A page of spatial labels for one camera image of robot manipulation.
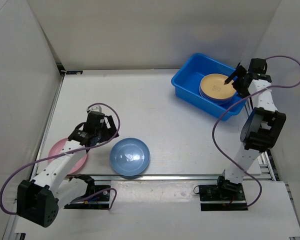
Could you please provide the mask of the purple plate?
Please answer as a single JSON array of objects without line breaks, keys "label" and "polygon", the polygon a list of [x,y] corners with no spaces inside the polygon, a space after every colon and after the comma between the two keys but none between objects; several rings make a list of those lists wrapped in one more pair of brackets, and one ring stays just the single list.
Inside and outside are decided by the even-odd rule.
[{"label": "purple plate", "polygon": [[199,87],[199,94],[200,96],[207,100],[207,101],[210,101],[211,103],[214,103],[214,104],[217,104],[217,105],[224,105],[224,104],[227,104],[229,103],[236,95],[236,92],[232,92],[231,95],[227,96],[227,97],[222,97],[222,98],[215,98],[215,97],[211,97],[209,95],[207,95],[201,87]]}]

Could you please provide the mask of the orange plate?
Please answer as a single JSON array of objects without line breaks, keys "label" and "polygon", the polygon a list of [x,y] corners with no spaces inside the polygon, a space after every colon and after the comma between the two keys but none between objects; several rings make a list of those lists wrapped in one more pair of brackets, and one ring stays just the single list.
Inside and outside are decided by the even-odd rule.
[{"label": "orange plate", "polygon": [[228,76],[219,73],[208,74],[201,79],[199,89],[208,99],[218,101],[231,99],[237,91],[232,85],[233,80],[225,84],[227,78]]}]

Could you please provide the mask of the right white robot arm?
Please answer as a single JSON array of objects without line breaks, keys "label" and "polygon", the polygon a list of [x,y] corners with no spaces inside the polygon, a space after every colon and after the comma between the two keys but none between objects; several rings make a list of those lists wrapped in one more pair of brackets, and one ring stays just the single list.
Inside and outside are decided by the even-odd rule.
[{"label": "right white robot arm", "polygon": [[273,102],[267,67],[265,59],[253,58],[248,69],[239,65],[225,81],[232,84],[240,98],[250,98],[253,109],[242,127],[242,144],[234,162],[217,179],[214,193],[220,200],[240,191],[245,173],[261,153],[275,145],[286,121],[286,115]]}]

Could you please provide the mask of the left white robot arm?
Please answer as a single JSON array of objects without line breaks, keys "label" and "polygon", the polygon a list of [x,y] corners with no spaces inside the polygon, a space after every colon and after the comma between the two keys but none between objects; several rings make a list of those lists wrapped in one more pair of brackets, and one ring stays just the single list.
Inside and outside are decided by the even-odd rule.
[{"label": "left white robot arm", "polygon": [[16,214],[47,228],[64,206],[92,199],[96,193],[91,176],[78,174],[67,182],[64,180],[89,150],[107,144],[118,135],[118,127],[111,115],[89,111],[86,121],[75,127],[48,166],[31,180],[19,184]]}]

